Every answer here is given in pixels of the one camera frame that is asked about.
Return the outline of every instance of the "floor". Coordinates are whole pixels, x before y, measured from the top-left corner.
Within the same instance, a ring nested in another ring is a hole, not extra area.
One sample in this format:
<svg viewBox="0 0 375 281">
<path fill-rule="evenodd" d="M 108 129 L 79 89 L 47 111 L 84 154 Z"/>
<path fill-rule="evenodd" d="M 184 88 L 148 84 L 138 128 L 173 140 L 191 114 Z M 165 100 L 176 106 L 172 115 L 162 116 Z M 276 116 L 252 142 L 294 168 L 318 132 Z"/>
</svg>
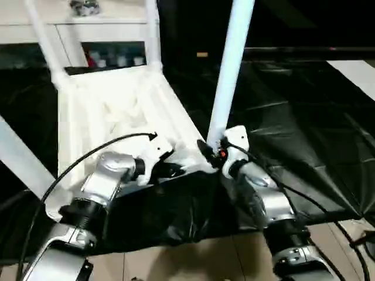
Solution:
<svg viewBox="0 0 375 281">
<path fill-rule="evenodd" d="M 363 221 L 342 223 L 355 239 L 364 229 Z M 333 224 L 310 227 L 312 237 L 341 271 L 346 280 L 363 280 L 356 255 Z M 371 276 L 375 263 L 366 255 Z M 91 280 L 129 281 L 255 281 L 277 280 L 272 274 L 271 255 L 260 233 L 208 239 L 174 248 L 153 247 L 131 253 L 89 258 L 94 264 Z M 3 269 L 0 281 L 15 280 L 15 267 Z"/>
</svg>

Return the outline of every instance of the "white plastic part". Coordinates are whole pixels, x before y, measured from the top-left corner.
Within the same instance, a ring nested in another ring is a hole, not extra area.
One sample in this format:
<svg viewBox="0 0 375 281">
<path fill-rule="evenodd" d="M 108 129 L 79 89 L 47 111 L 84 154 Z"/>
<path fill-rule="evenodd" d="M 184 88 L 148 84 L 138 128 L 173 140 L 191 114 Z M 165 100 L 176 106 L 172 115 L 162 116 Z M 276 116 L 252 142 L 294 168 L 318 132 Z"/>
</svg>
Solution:
<svg viewBox="0 0 375 281">
<path fill-rule="evenodd" d="M 155 164 L 159 162 L 161 156 L 173 150 L 169 142 L 162 136 L 157 136 L 149 142 L 148 147 L 139 156 L 145 162 L 145 174 L 138 176 L 137 183 L 139 186 L 148 184 L 151 178 L 151 172 Z"/>
<path fill-rule="evenodd" d="M 42 198 L 54 177 L 0 116 L 0 160 L 38 197 Z M 57 187 L 46 201 L 46 211 L 58 218 L 56 206 L 66 204 L 70 194 Z"/>
<path fill-rule="evenodd" d="M 214 151 L 227 128 L 255 0 L 234 0 L 212 109 L 207 144 Z"/>
<path fill-rule="evenodd" d="M 241 125 L 230 128 L 224 132 L 224 136 L 227 137 L 228 141 L 232 145 L 237 145 L 248 151 L 249 144 L 245 126 Z M 231 168 L 233 163 L 242 159 L 248 160 L 248 156 L 237 148 L 229 147 L 227 150 L 228 158 L 225 161 L 222 173 L 227 179 L 232 179 L 232 176 L 229 174 L 229 169 Z"/>
</svg>

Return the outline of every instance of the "white shelf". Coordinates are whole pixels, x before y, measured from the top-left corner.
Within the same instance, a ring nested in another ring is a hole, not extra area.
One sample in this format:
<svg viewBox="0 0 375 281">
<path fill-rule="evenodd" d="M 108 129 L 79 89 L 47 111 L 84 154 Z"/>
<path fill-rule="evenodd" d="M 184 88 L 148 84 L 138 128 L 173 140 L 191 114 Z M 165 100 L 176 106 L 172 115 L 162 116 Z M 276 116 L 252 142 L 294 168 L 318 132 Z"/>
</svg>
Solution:
<svg viewBox="0 0 375 281">
<path fill-rule="evenodd" d="M 144 0 L 98 0 L 101 13 L 73 17 L 69 0 L 35 0 L 45 24 L 146 23 Z M 0 0 L 0 25 L 29 25 L 24 0 Z"/>
</svg>

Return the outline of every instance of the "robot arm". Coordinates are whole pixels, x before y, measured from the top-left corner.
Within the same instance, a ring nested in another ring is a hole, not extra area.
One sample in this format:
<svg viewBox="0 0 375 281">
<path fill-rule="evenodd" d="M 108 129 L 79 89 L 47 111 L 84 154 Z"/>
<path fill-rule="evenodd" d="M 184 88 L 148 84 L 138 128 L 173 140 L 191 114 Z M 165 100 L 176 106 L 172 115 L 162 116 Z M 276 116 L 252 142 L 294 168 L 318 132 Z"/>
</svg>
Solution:
<svg viewBox="0 0 375 281">
<path fill-rule="evenodd" d="M 159 158 L 172 147 L 156 137 L 139 159 L 131 155 L 104 152 L 80 191 L 48 234 L 23 281 L 86 281 L 93 270 L 86 256 L 102 238 L 108 209 L 116 194 L 130 181 L 147 184 Z"/>
<path fill-rule="evenodd" d="M 225 137 L 231 144 L 248 150 L 243 126 L 226 130 Z M 241 207 L 251 213 L 258 228 L 263 230 L 274 273 L 281 280 L 339 280 L 310 243 L 309 230 L 297 220 L 284 192 L 261 167 L 249 162 L 245 153 L 230 147 L 223 176 L 224 185 L 231 181 L 235 192 L 243 198 Z"/>
</svg>

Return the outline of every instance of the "white tube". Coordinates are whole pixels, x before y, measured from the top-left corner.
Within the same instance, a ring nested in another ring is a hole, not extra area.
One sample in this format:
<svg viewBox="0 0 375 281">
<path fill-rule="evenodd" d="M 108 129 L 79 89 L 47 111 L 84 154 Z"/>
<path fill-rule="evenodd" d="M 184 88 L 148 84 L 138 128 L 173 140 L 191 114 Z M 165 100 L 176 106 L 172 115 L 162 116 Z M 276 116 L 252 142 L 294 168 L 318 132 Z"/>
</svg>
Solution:
<svg viewBox="0 0 375 281">
<path fill-rule="evenodd" d="M 54 177 L 39 159 L 24 144 L 19 136 L 0 116 L 0 160 L 4 163 L 38 198 L 42 198 Z M 70 202 L 70 194 L 56 187 L 46 201 L 46 211 L 50 218 L 58 220 L 58 210 Z"/>
<path fill-rule="evenodd" d="M 207 144 L 214 151 L 227 128 L 255 0 L 234 0 L 217 82 Z"/>
<path fill-rule="evenodd" d="M 161 70 L 162 63 L 159 49 L 159 32 L 156 21 L 158 19 L 156 0 L 146 0 L 148 38 L 146 40 L 147 63 L 157 70 Z"/>
<path fill-rule="evenodd" d="M 59 59 L 57 58 L 56 53 L 53 50 L 46 29 L 36 10 L 34 0 L 25 0 L 25 5 L 30 17 L 30 21 L 33 25 L 34 31 L 36 32 L 36 36 L 39 41 L 39 46 L 42 49 L 46 62 L 52 72 L 52 75 L 55 75 L 59 72 L 65 72 L 63 67 L 59 63 Z"/>
</svg>

